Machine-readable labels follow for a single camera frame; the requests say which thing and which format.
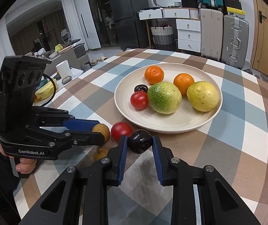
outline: tablecloth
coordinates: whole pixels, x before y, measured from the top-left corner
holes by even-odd
[[[261,224],[268,224],[268,84],[264,81],[202,57],[135,49],[99,62],[57,92],[49,107],[68,110],[79,119],[99,120],[109,128],[119,121],[128,122],[114,103],[117,84],[140,67],[162,63],[203,70],[223,94],[222,108],[211,122],[187,133],[159,134],[162,144],[189,165],[213,165]],[[110,139],[105,148],[115,145]],[[14,192],[21,217],[65,168],[91,165],[95,149],[73,146],[58,160],[45,161],[28,179],[22,179]],[[122,185],[108,190],[109,224],[170,224],[171,209],[172,187],[160,186],[152,152],[128,152]]]

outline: suitcase handle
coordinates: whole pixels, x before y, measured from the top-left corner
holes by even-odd
[[[238,49],[240,49],[240,45],[241,45],[242,41],[238,37],[236,37],[236,39],[238,40],[238,47],[236,48],[238,50]]]

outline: refrigerator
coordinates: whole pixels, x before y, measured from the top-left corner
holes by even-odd
[[[145,48],[148,44],[146,22],[138,12],[149,7],[148,0],[109,0],[121,49]]]

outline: orange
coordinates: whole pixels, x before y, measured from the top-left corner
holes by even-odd
[[[145,71],[145,80],[152,85],[161,82],[163,78],[164,72],[160,67],[150,66]]]
[[[185,96],[189,86],[194,84],[194,79],[187,73],[180,73],[174,79],[174,85],[178,87],[181,95]]]

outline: human hand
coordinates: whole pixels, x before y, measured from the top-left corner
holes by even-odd
[[[11,157],[11,156],[8,156],[7,154],[5,154],[1,144],[0,144],[0,153],[3,156],[14,158],[14,157]],[[34,168],[36,167],[37,160],[35,160],[35,159],[20,158],[19,160],[20,160],[20,163],[18,163],[16,165],[16,170],[18,172],[21,172],[22,174],[31,173],[34,170]]]

